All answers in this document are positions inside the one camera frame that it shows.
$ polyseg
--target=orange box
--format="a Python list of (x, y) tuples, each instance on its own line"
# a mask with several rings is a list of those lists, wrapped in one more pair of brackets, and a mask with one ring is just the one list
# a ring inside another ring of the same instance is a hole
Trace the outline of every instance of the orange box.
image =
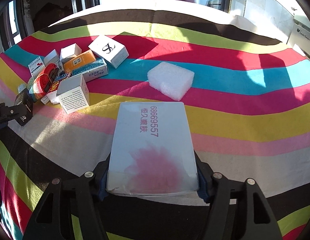
[(65, 73), (71, 73), (74, 69), (96, 61), (93, 52), (90, 50), (81, 53), (64, 64)]

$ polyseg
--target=pile of boxes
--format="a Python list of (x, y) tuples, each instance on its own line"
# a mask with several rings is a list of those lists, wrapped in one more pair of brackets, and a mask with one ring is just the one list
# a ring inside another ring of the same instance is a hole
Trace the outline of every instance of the pile of boxes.
[(67, 114), (86, 108), (90, 103), (86, 82), (107, 75), (108, 65), (117, 68), (129, 56), (124, 45), (104, 35), (88, 47), (89, 50), (82, 52), (77, 44), (72, 44), (62, 48), (60, 55), (54, 49), (28, 65), (32, 80), (50, 63), (58, 68), (58, 75), (41, 99), (42, 103), (61, 104)]

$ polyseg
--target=silver bolt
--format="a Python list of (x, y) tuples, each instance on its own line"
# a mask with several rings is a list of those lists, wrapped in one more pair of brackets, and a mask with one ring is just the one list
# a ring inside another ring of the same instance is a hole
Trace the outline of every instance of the silver bolt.
[(55, 178), (55, 179), (53, 179), (53, 181), (52, 181), (51, 183), (54, 184), (54, 185), (56, 185), (56, 184), (58, 184), (59, 182), (60, 182), (60, 179)]
[(250, 184), (250, 185), (254, 185), (255, 184), (255, 180), (247, 179), (247, 183)]
[(85, 177), (86, 177), (86, 178), (91, 178), (92, 176), (94, 176), (94, 173), (93, 173), (92, 171), (87, 171), (87, 172), (85, 173)]
[(223, 177), (223, 175), (222, 175), (221, 173), (219, 173), (219, 172), (215, 172), (215, 173), (213, 174), (213, 177), (214, 177), (215, 179), (221, 179), (221, 178)]

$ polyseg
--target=white sponge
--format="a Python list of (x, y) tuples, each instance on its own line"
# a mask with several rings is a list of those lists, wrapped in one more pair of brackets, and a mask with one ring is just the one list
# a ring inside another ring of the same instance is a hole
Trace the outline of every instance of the white sponge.
[(161, 62), (148, 71), (147, 77), (151, 87), (175, 101), (180, 101), (192, 86), (194, 72), (167, 62)]

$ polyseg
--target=tablecloth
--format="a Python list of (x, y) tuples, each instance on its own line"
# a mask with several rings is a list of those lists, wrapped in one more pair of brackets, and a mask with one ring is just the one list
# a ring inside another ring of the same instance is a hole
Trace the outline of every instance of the tablecloth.
[[(21, 240), (53, 178), (76, 178), (106, 159), (120, 102), (171, 101), (146, 75), (166, 61), (195, 72), (181, 101), (201, 160), (229, 179), (254, 178), (283, 239), (295, 239), (310, 217), (310, 61), (239, 17), (183, 1), (143, 1), (79, 12), (0, 54), (0, 103), (11, 106), (30, 78), (28, 64), (53, 49), (77, 43), (85, 51), (104, 34), (129, 53), (87, 83), (90, 107), (67, 115), (60, 105), (37, 102), (26, 126), (11, 121), (0, 130), (3, 227)], [(110, 239), (197, 239), (208, 210), (196, 194), (110, 195), (100, 204)], [(228, 221), (225, 239), (230, 232)]]

